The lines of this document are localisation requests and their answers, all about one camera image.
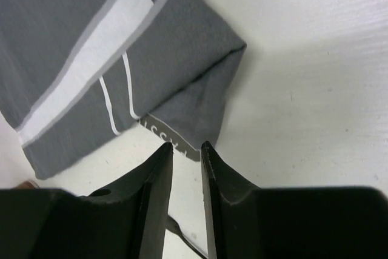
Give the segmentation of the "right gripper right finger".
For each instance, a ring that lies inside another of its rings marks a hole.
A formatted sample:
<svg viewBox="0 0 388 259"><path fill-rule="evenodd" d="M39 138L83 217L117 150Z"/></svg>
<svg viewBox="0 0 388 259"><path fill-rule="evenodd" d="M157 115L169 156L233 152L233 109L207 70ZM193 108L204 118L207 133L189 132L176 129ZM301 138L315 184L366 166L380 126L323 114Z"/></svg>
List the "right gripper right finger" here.
<svg viewBox="0 0 388 259"><path fill-rule="evenodd" d="M201 148L210 258L386 258L387 197L364 186L260 188Z"/></svg>

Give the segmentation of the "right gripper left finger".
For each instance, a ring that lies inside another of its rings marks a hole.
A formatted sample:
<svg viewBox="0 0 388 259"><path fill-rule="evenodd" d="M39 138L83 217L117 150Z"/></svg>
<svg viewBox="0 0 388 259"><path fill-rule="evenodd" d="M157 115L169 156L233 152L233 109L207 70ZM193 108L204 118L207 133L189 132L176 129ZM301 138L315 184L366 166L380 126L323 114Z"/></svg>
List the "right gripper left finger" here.
<svg viewBox="0 0 388 259"><path fill-rule="evenodd" d="M173 147L87 196L1 190L2 258L161 258Z"/></svg>

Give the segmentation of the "black fork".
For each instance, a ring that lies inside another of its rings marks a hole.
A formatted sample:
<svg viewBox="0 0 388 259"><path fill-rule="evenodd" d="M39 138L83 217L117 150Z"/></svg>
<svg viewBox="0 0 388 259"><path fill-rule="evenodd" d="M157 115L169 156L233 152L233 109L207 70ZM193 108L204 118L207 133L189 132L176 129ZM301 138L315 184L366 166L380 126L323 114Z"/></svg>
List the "black fork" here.
<svg viewBox="0 0 388 259"><path fill-rule="evenodd" d="M178 222L170 215L167 216L166 229L176 235L188 248L190 248L197 256L202 259L208 259L208 256L197 246L191 243L183 234Z"/></svg>

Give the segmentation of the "steel cup with brown band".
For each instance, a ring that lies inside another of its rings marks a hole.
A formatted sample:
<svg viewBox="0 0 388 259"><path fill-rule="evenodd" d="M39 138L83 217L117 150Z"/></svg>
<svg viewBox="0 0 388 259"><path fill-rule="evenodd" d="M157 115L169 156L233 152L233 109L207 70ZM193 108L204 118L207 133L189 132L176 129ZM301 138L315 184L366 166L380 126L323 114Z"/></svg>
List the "steel cup with brown band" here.
<svg viewBox="0 0 388 259"><path fill-rule="evenodd" d="M34 181L24 181L18 184L15 189L39 189L39 186Z"/></svg>

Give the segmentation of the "grey striped placemat cloth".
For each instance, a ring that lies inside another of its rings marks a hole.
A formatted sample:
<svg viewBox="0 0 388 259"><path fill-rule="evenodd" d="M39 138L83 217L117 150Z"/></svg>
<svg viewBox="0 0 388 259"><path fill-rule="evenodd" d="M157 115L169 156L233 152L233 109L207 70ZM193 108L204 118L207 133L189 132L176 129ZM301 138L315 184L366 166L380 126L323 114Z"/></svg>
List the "grey striped placemat cloth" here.
<svg viewBox="0 0 388 259"><path fill-rule="evenodd" d="M245 49L205 0L1 0L1 113L40 180L134 123L199 161Z"/></svg>

